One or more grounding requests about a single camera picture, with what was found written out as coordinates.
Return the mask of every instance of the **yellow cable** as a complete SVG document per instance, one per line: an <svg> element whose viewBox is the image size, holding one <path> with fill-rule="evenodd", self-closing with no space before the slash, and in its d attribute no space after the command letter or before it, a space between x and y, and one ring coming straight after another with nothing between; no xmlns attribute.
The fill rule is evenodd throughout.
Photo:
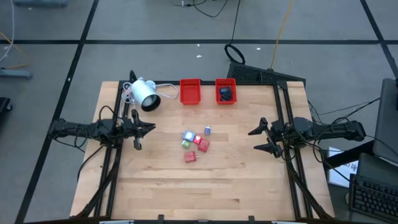
<svg viewBox="0 0 398 224"><path fill-rule="evenodd" d="M276 38L276 43L275 43L275 47L274 47L274 55L272 56L272 62L271 62L271 69L274 66L274 61L275 61L275 57L276 57L276 50L278 49L278 42L279 42L280 36L282 35L282 30L284 29L286 20L287 20L289 14L290 14L290 11L292 10L292 5L293 5L293 0L290 0L289 8L288 8L288 10L286 12L286 15L284 17L284 21L282 22L282 26L279 29L278 38Z"/></svg>
<svg viewBox="0 0 398 224"><path fill-rule="evenodd" d="M11 40L8 39L8 37L7 37L5 34L3 34L2 32L0 32L0 35L2 35L10 44L12 44ZM12 46L15 47L15 49L17 49L22 55L24 55L24 57L28 60L28 62L30 62L29 56L28 56L23 50L21 50L21 49L20 49L19 47L17 47L17 45L15 45L15 44L12 44ZM20 65L13 65L13 66L7 67L7 69L21 68L21 67L28 67L28 66L29 66L29 64L26 63L26 64L20 64Z"/></svg>

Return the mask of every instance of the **wooden table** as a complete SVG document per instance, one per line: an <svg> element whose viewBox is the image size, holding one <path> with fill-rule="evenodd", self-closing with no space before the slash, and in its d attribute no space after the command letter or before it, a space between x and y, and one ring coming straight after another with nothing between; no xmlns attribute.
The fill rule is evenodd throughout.
<svg viewBox="0 0 398 224"><path fill-rule="evenodd" d="M113 107L117 82L104 82L98 98L94 121L104 105ZM288 82L294 116L310 119L303 83ZM159 92L174 94L171 87ZM167 220L294 220L285 162L253 146L266 143L265 135L248 136L266 117L277 120L272 86L237 86L234 105L217 105L215 87L201 86L201 103L184 106L179 98L162 97L152 112L139 109L140 119L156 123L141 141L143 150L133 147L133 138L124 140L121 164L113 205L113 219ZM285 109L283 93L280 91ZM111 112L103 111L103 118ZM211 135L204 136L205 126ZM195 150L181 146L182 134L192 130L210 140L207 153L198 153L196 162L185 163L183 153ZM89 141L85 159L99 146ZM98 188L105 150L96 155L82 170L71 215L87 204ZM302 149L308 188L319 204L334 216L322 164L309 148ZM305 216L302 194L297 187L301 215ZM106 205L108 193L104 194Z"/></svg>

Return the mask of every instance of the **keyboard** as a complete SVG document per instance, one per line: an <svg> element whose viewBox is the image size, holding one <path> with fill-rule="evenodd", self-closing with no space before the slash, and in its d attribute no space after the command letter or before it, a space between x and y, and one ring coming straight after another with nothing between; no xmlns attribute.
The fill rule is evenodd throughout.
<svg viewBox="0 0 398 224"><path fill-rule="evenodd" d="M351 174L349 209L387 222L398 222L398 187Z"/></svg>
<svg viewBox="0 0 398 224"><path fill-rule="evenodd" d="M280 80L300 81L303 82L305 85L304 78L274 72L271 69L264 70L261 68L251 67L234 62L231 62L229 65L227 78L234 78L236 81L246 82L260 82L261 80L263 80L264 82Z"/></svg>

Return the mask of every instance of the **black floor stripe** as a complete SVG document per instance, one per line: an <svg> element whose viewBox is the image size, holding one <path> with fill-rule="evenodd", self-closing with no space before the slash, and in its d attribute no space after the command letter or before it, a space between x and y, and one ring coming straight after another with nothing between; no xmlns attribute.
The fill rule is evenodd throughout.
<svg viewBox="0 0 398 224"><path fill-rule="evenodd" d="M96 8L98 5L98 1L99 0L94 0L93 5L90 10L90 13L88 14L88 18L87 18L85 27L83 29L83 33L80 37L79 45L76 49L75 56L73 57L72 64L70 65L67 78L65 79L65 84L63 85L61 95L60 95L60 98L57 103L57 107L56 107L55 112L52 117L52 121L58 119L61 115L61 111L62 111L63 105L65 103L70 84L73 80L73 75L75 73L77 64L79 62L81 51L83 50L84 41L87 38L87 34L90 29L91 22L93 21L93 18L94 18L94 14L95 14L95 11L96 11ZM42 146L42 150L40 151L39 158L37 159L35 168L33 170L32 177L30 178L29 184L27 186L27 190L24 195L24 199L22 201L21 207L19 208L15 223L23 223L25 220L26 213L29 209L30 202L32 201L34 191L36 189L37 183L40 178L40 173L42 172L45 159L49 152L50 145L51 145L51 139L45 138L43 146Z"/></svg>
<svg viewBox="0 0 398 224"><path fill-rule="evenodd" d="M388 64L390 65L394 76L396 78L398 78L397 64L396 64L396 61L394 60L393 56L391 55L390 50L388 49L388 46L387 46L388 42L386 42L384 40L383 35L381 34L380 29L377 26L376 21L374 20L372 12L371 12L368 4L366 3L366 1L361 0L361 4L362 4L363 9L365 10L365 13L366 13L368 19L369 19L369 22L371 23L371 26L373 28L373 31L374 31L377 39L380 41L381 48L383 49L384 55L387 58Z"/></svg>
<svg viewBox="0 0 398 224"><path fill-rule="evenodd" d="M84 44L114 44L114 45L151 45L151 44L229 44L229 39L192 39L192 40L85 40ZM398 44L398 40L388 40ZM15 40L15 44L79 44L80 40ZM276 40L233 40L234 44L275 44ZM280 40L279 44L299 45L371 45L380 44L379 40Z"/></svg>

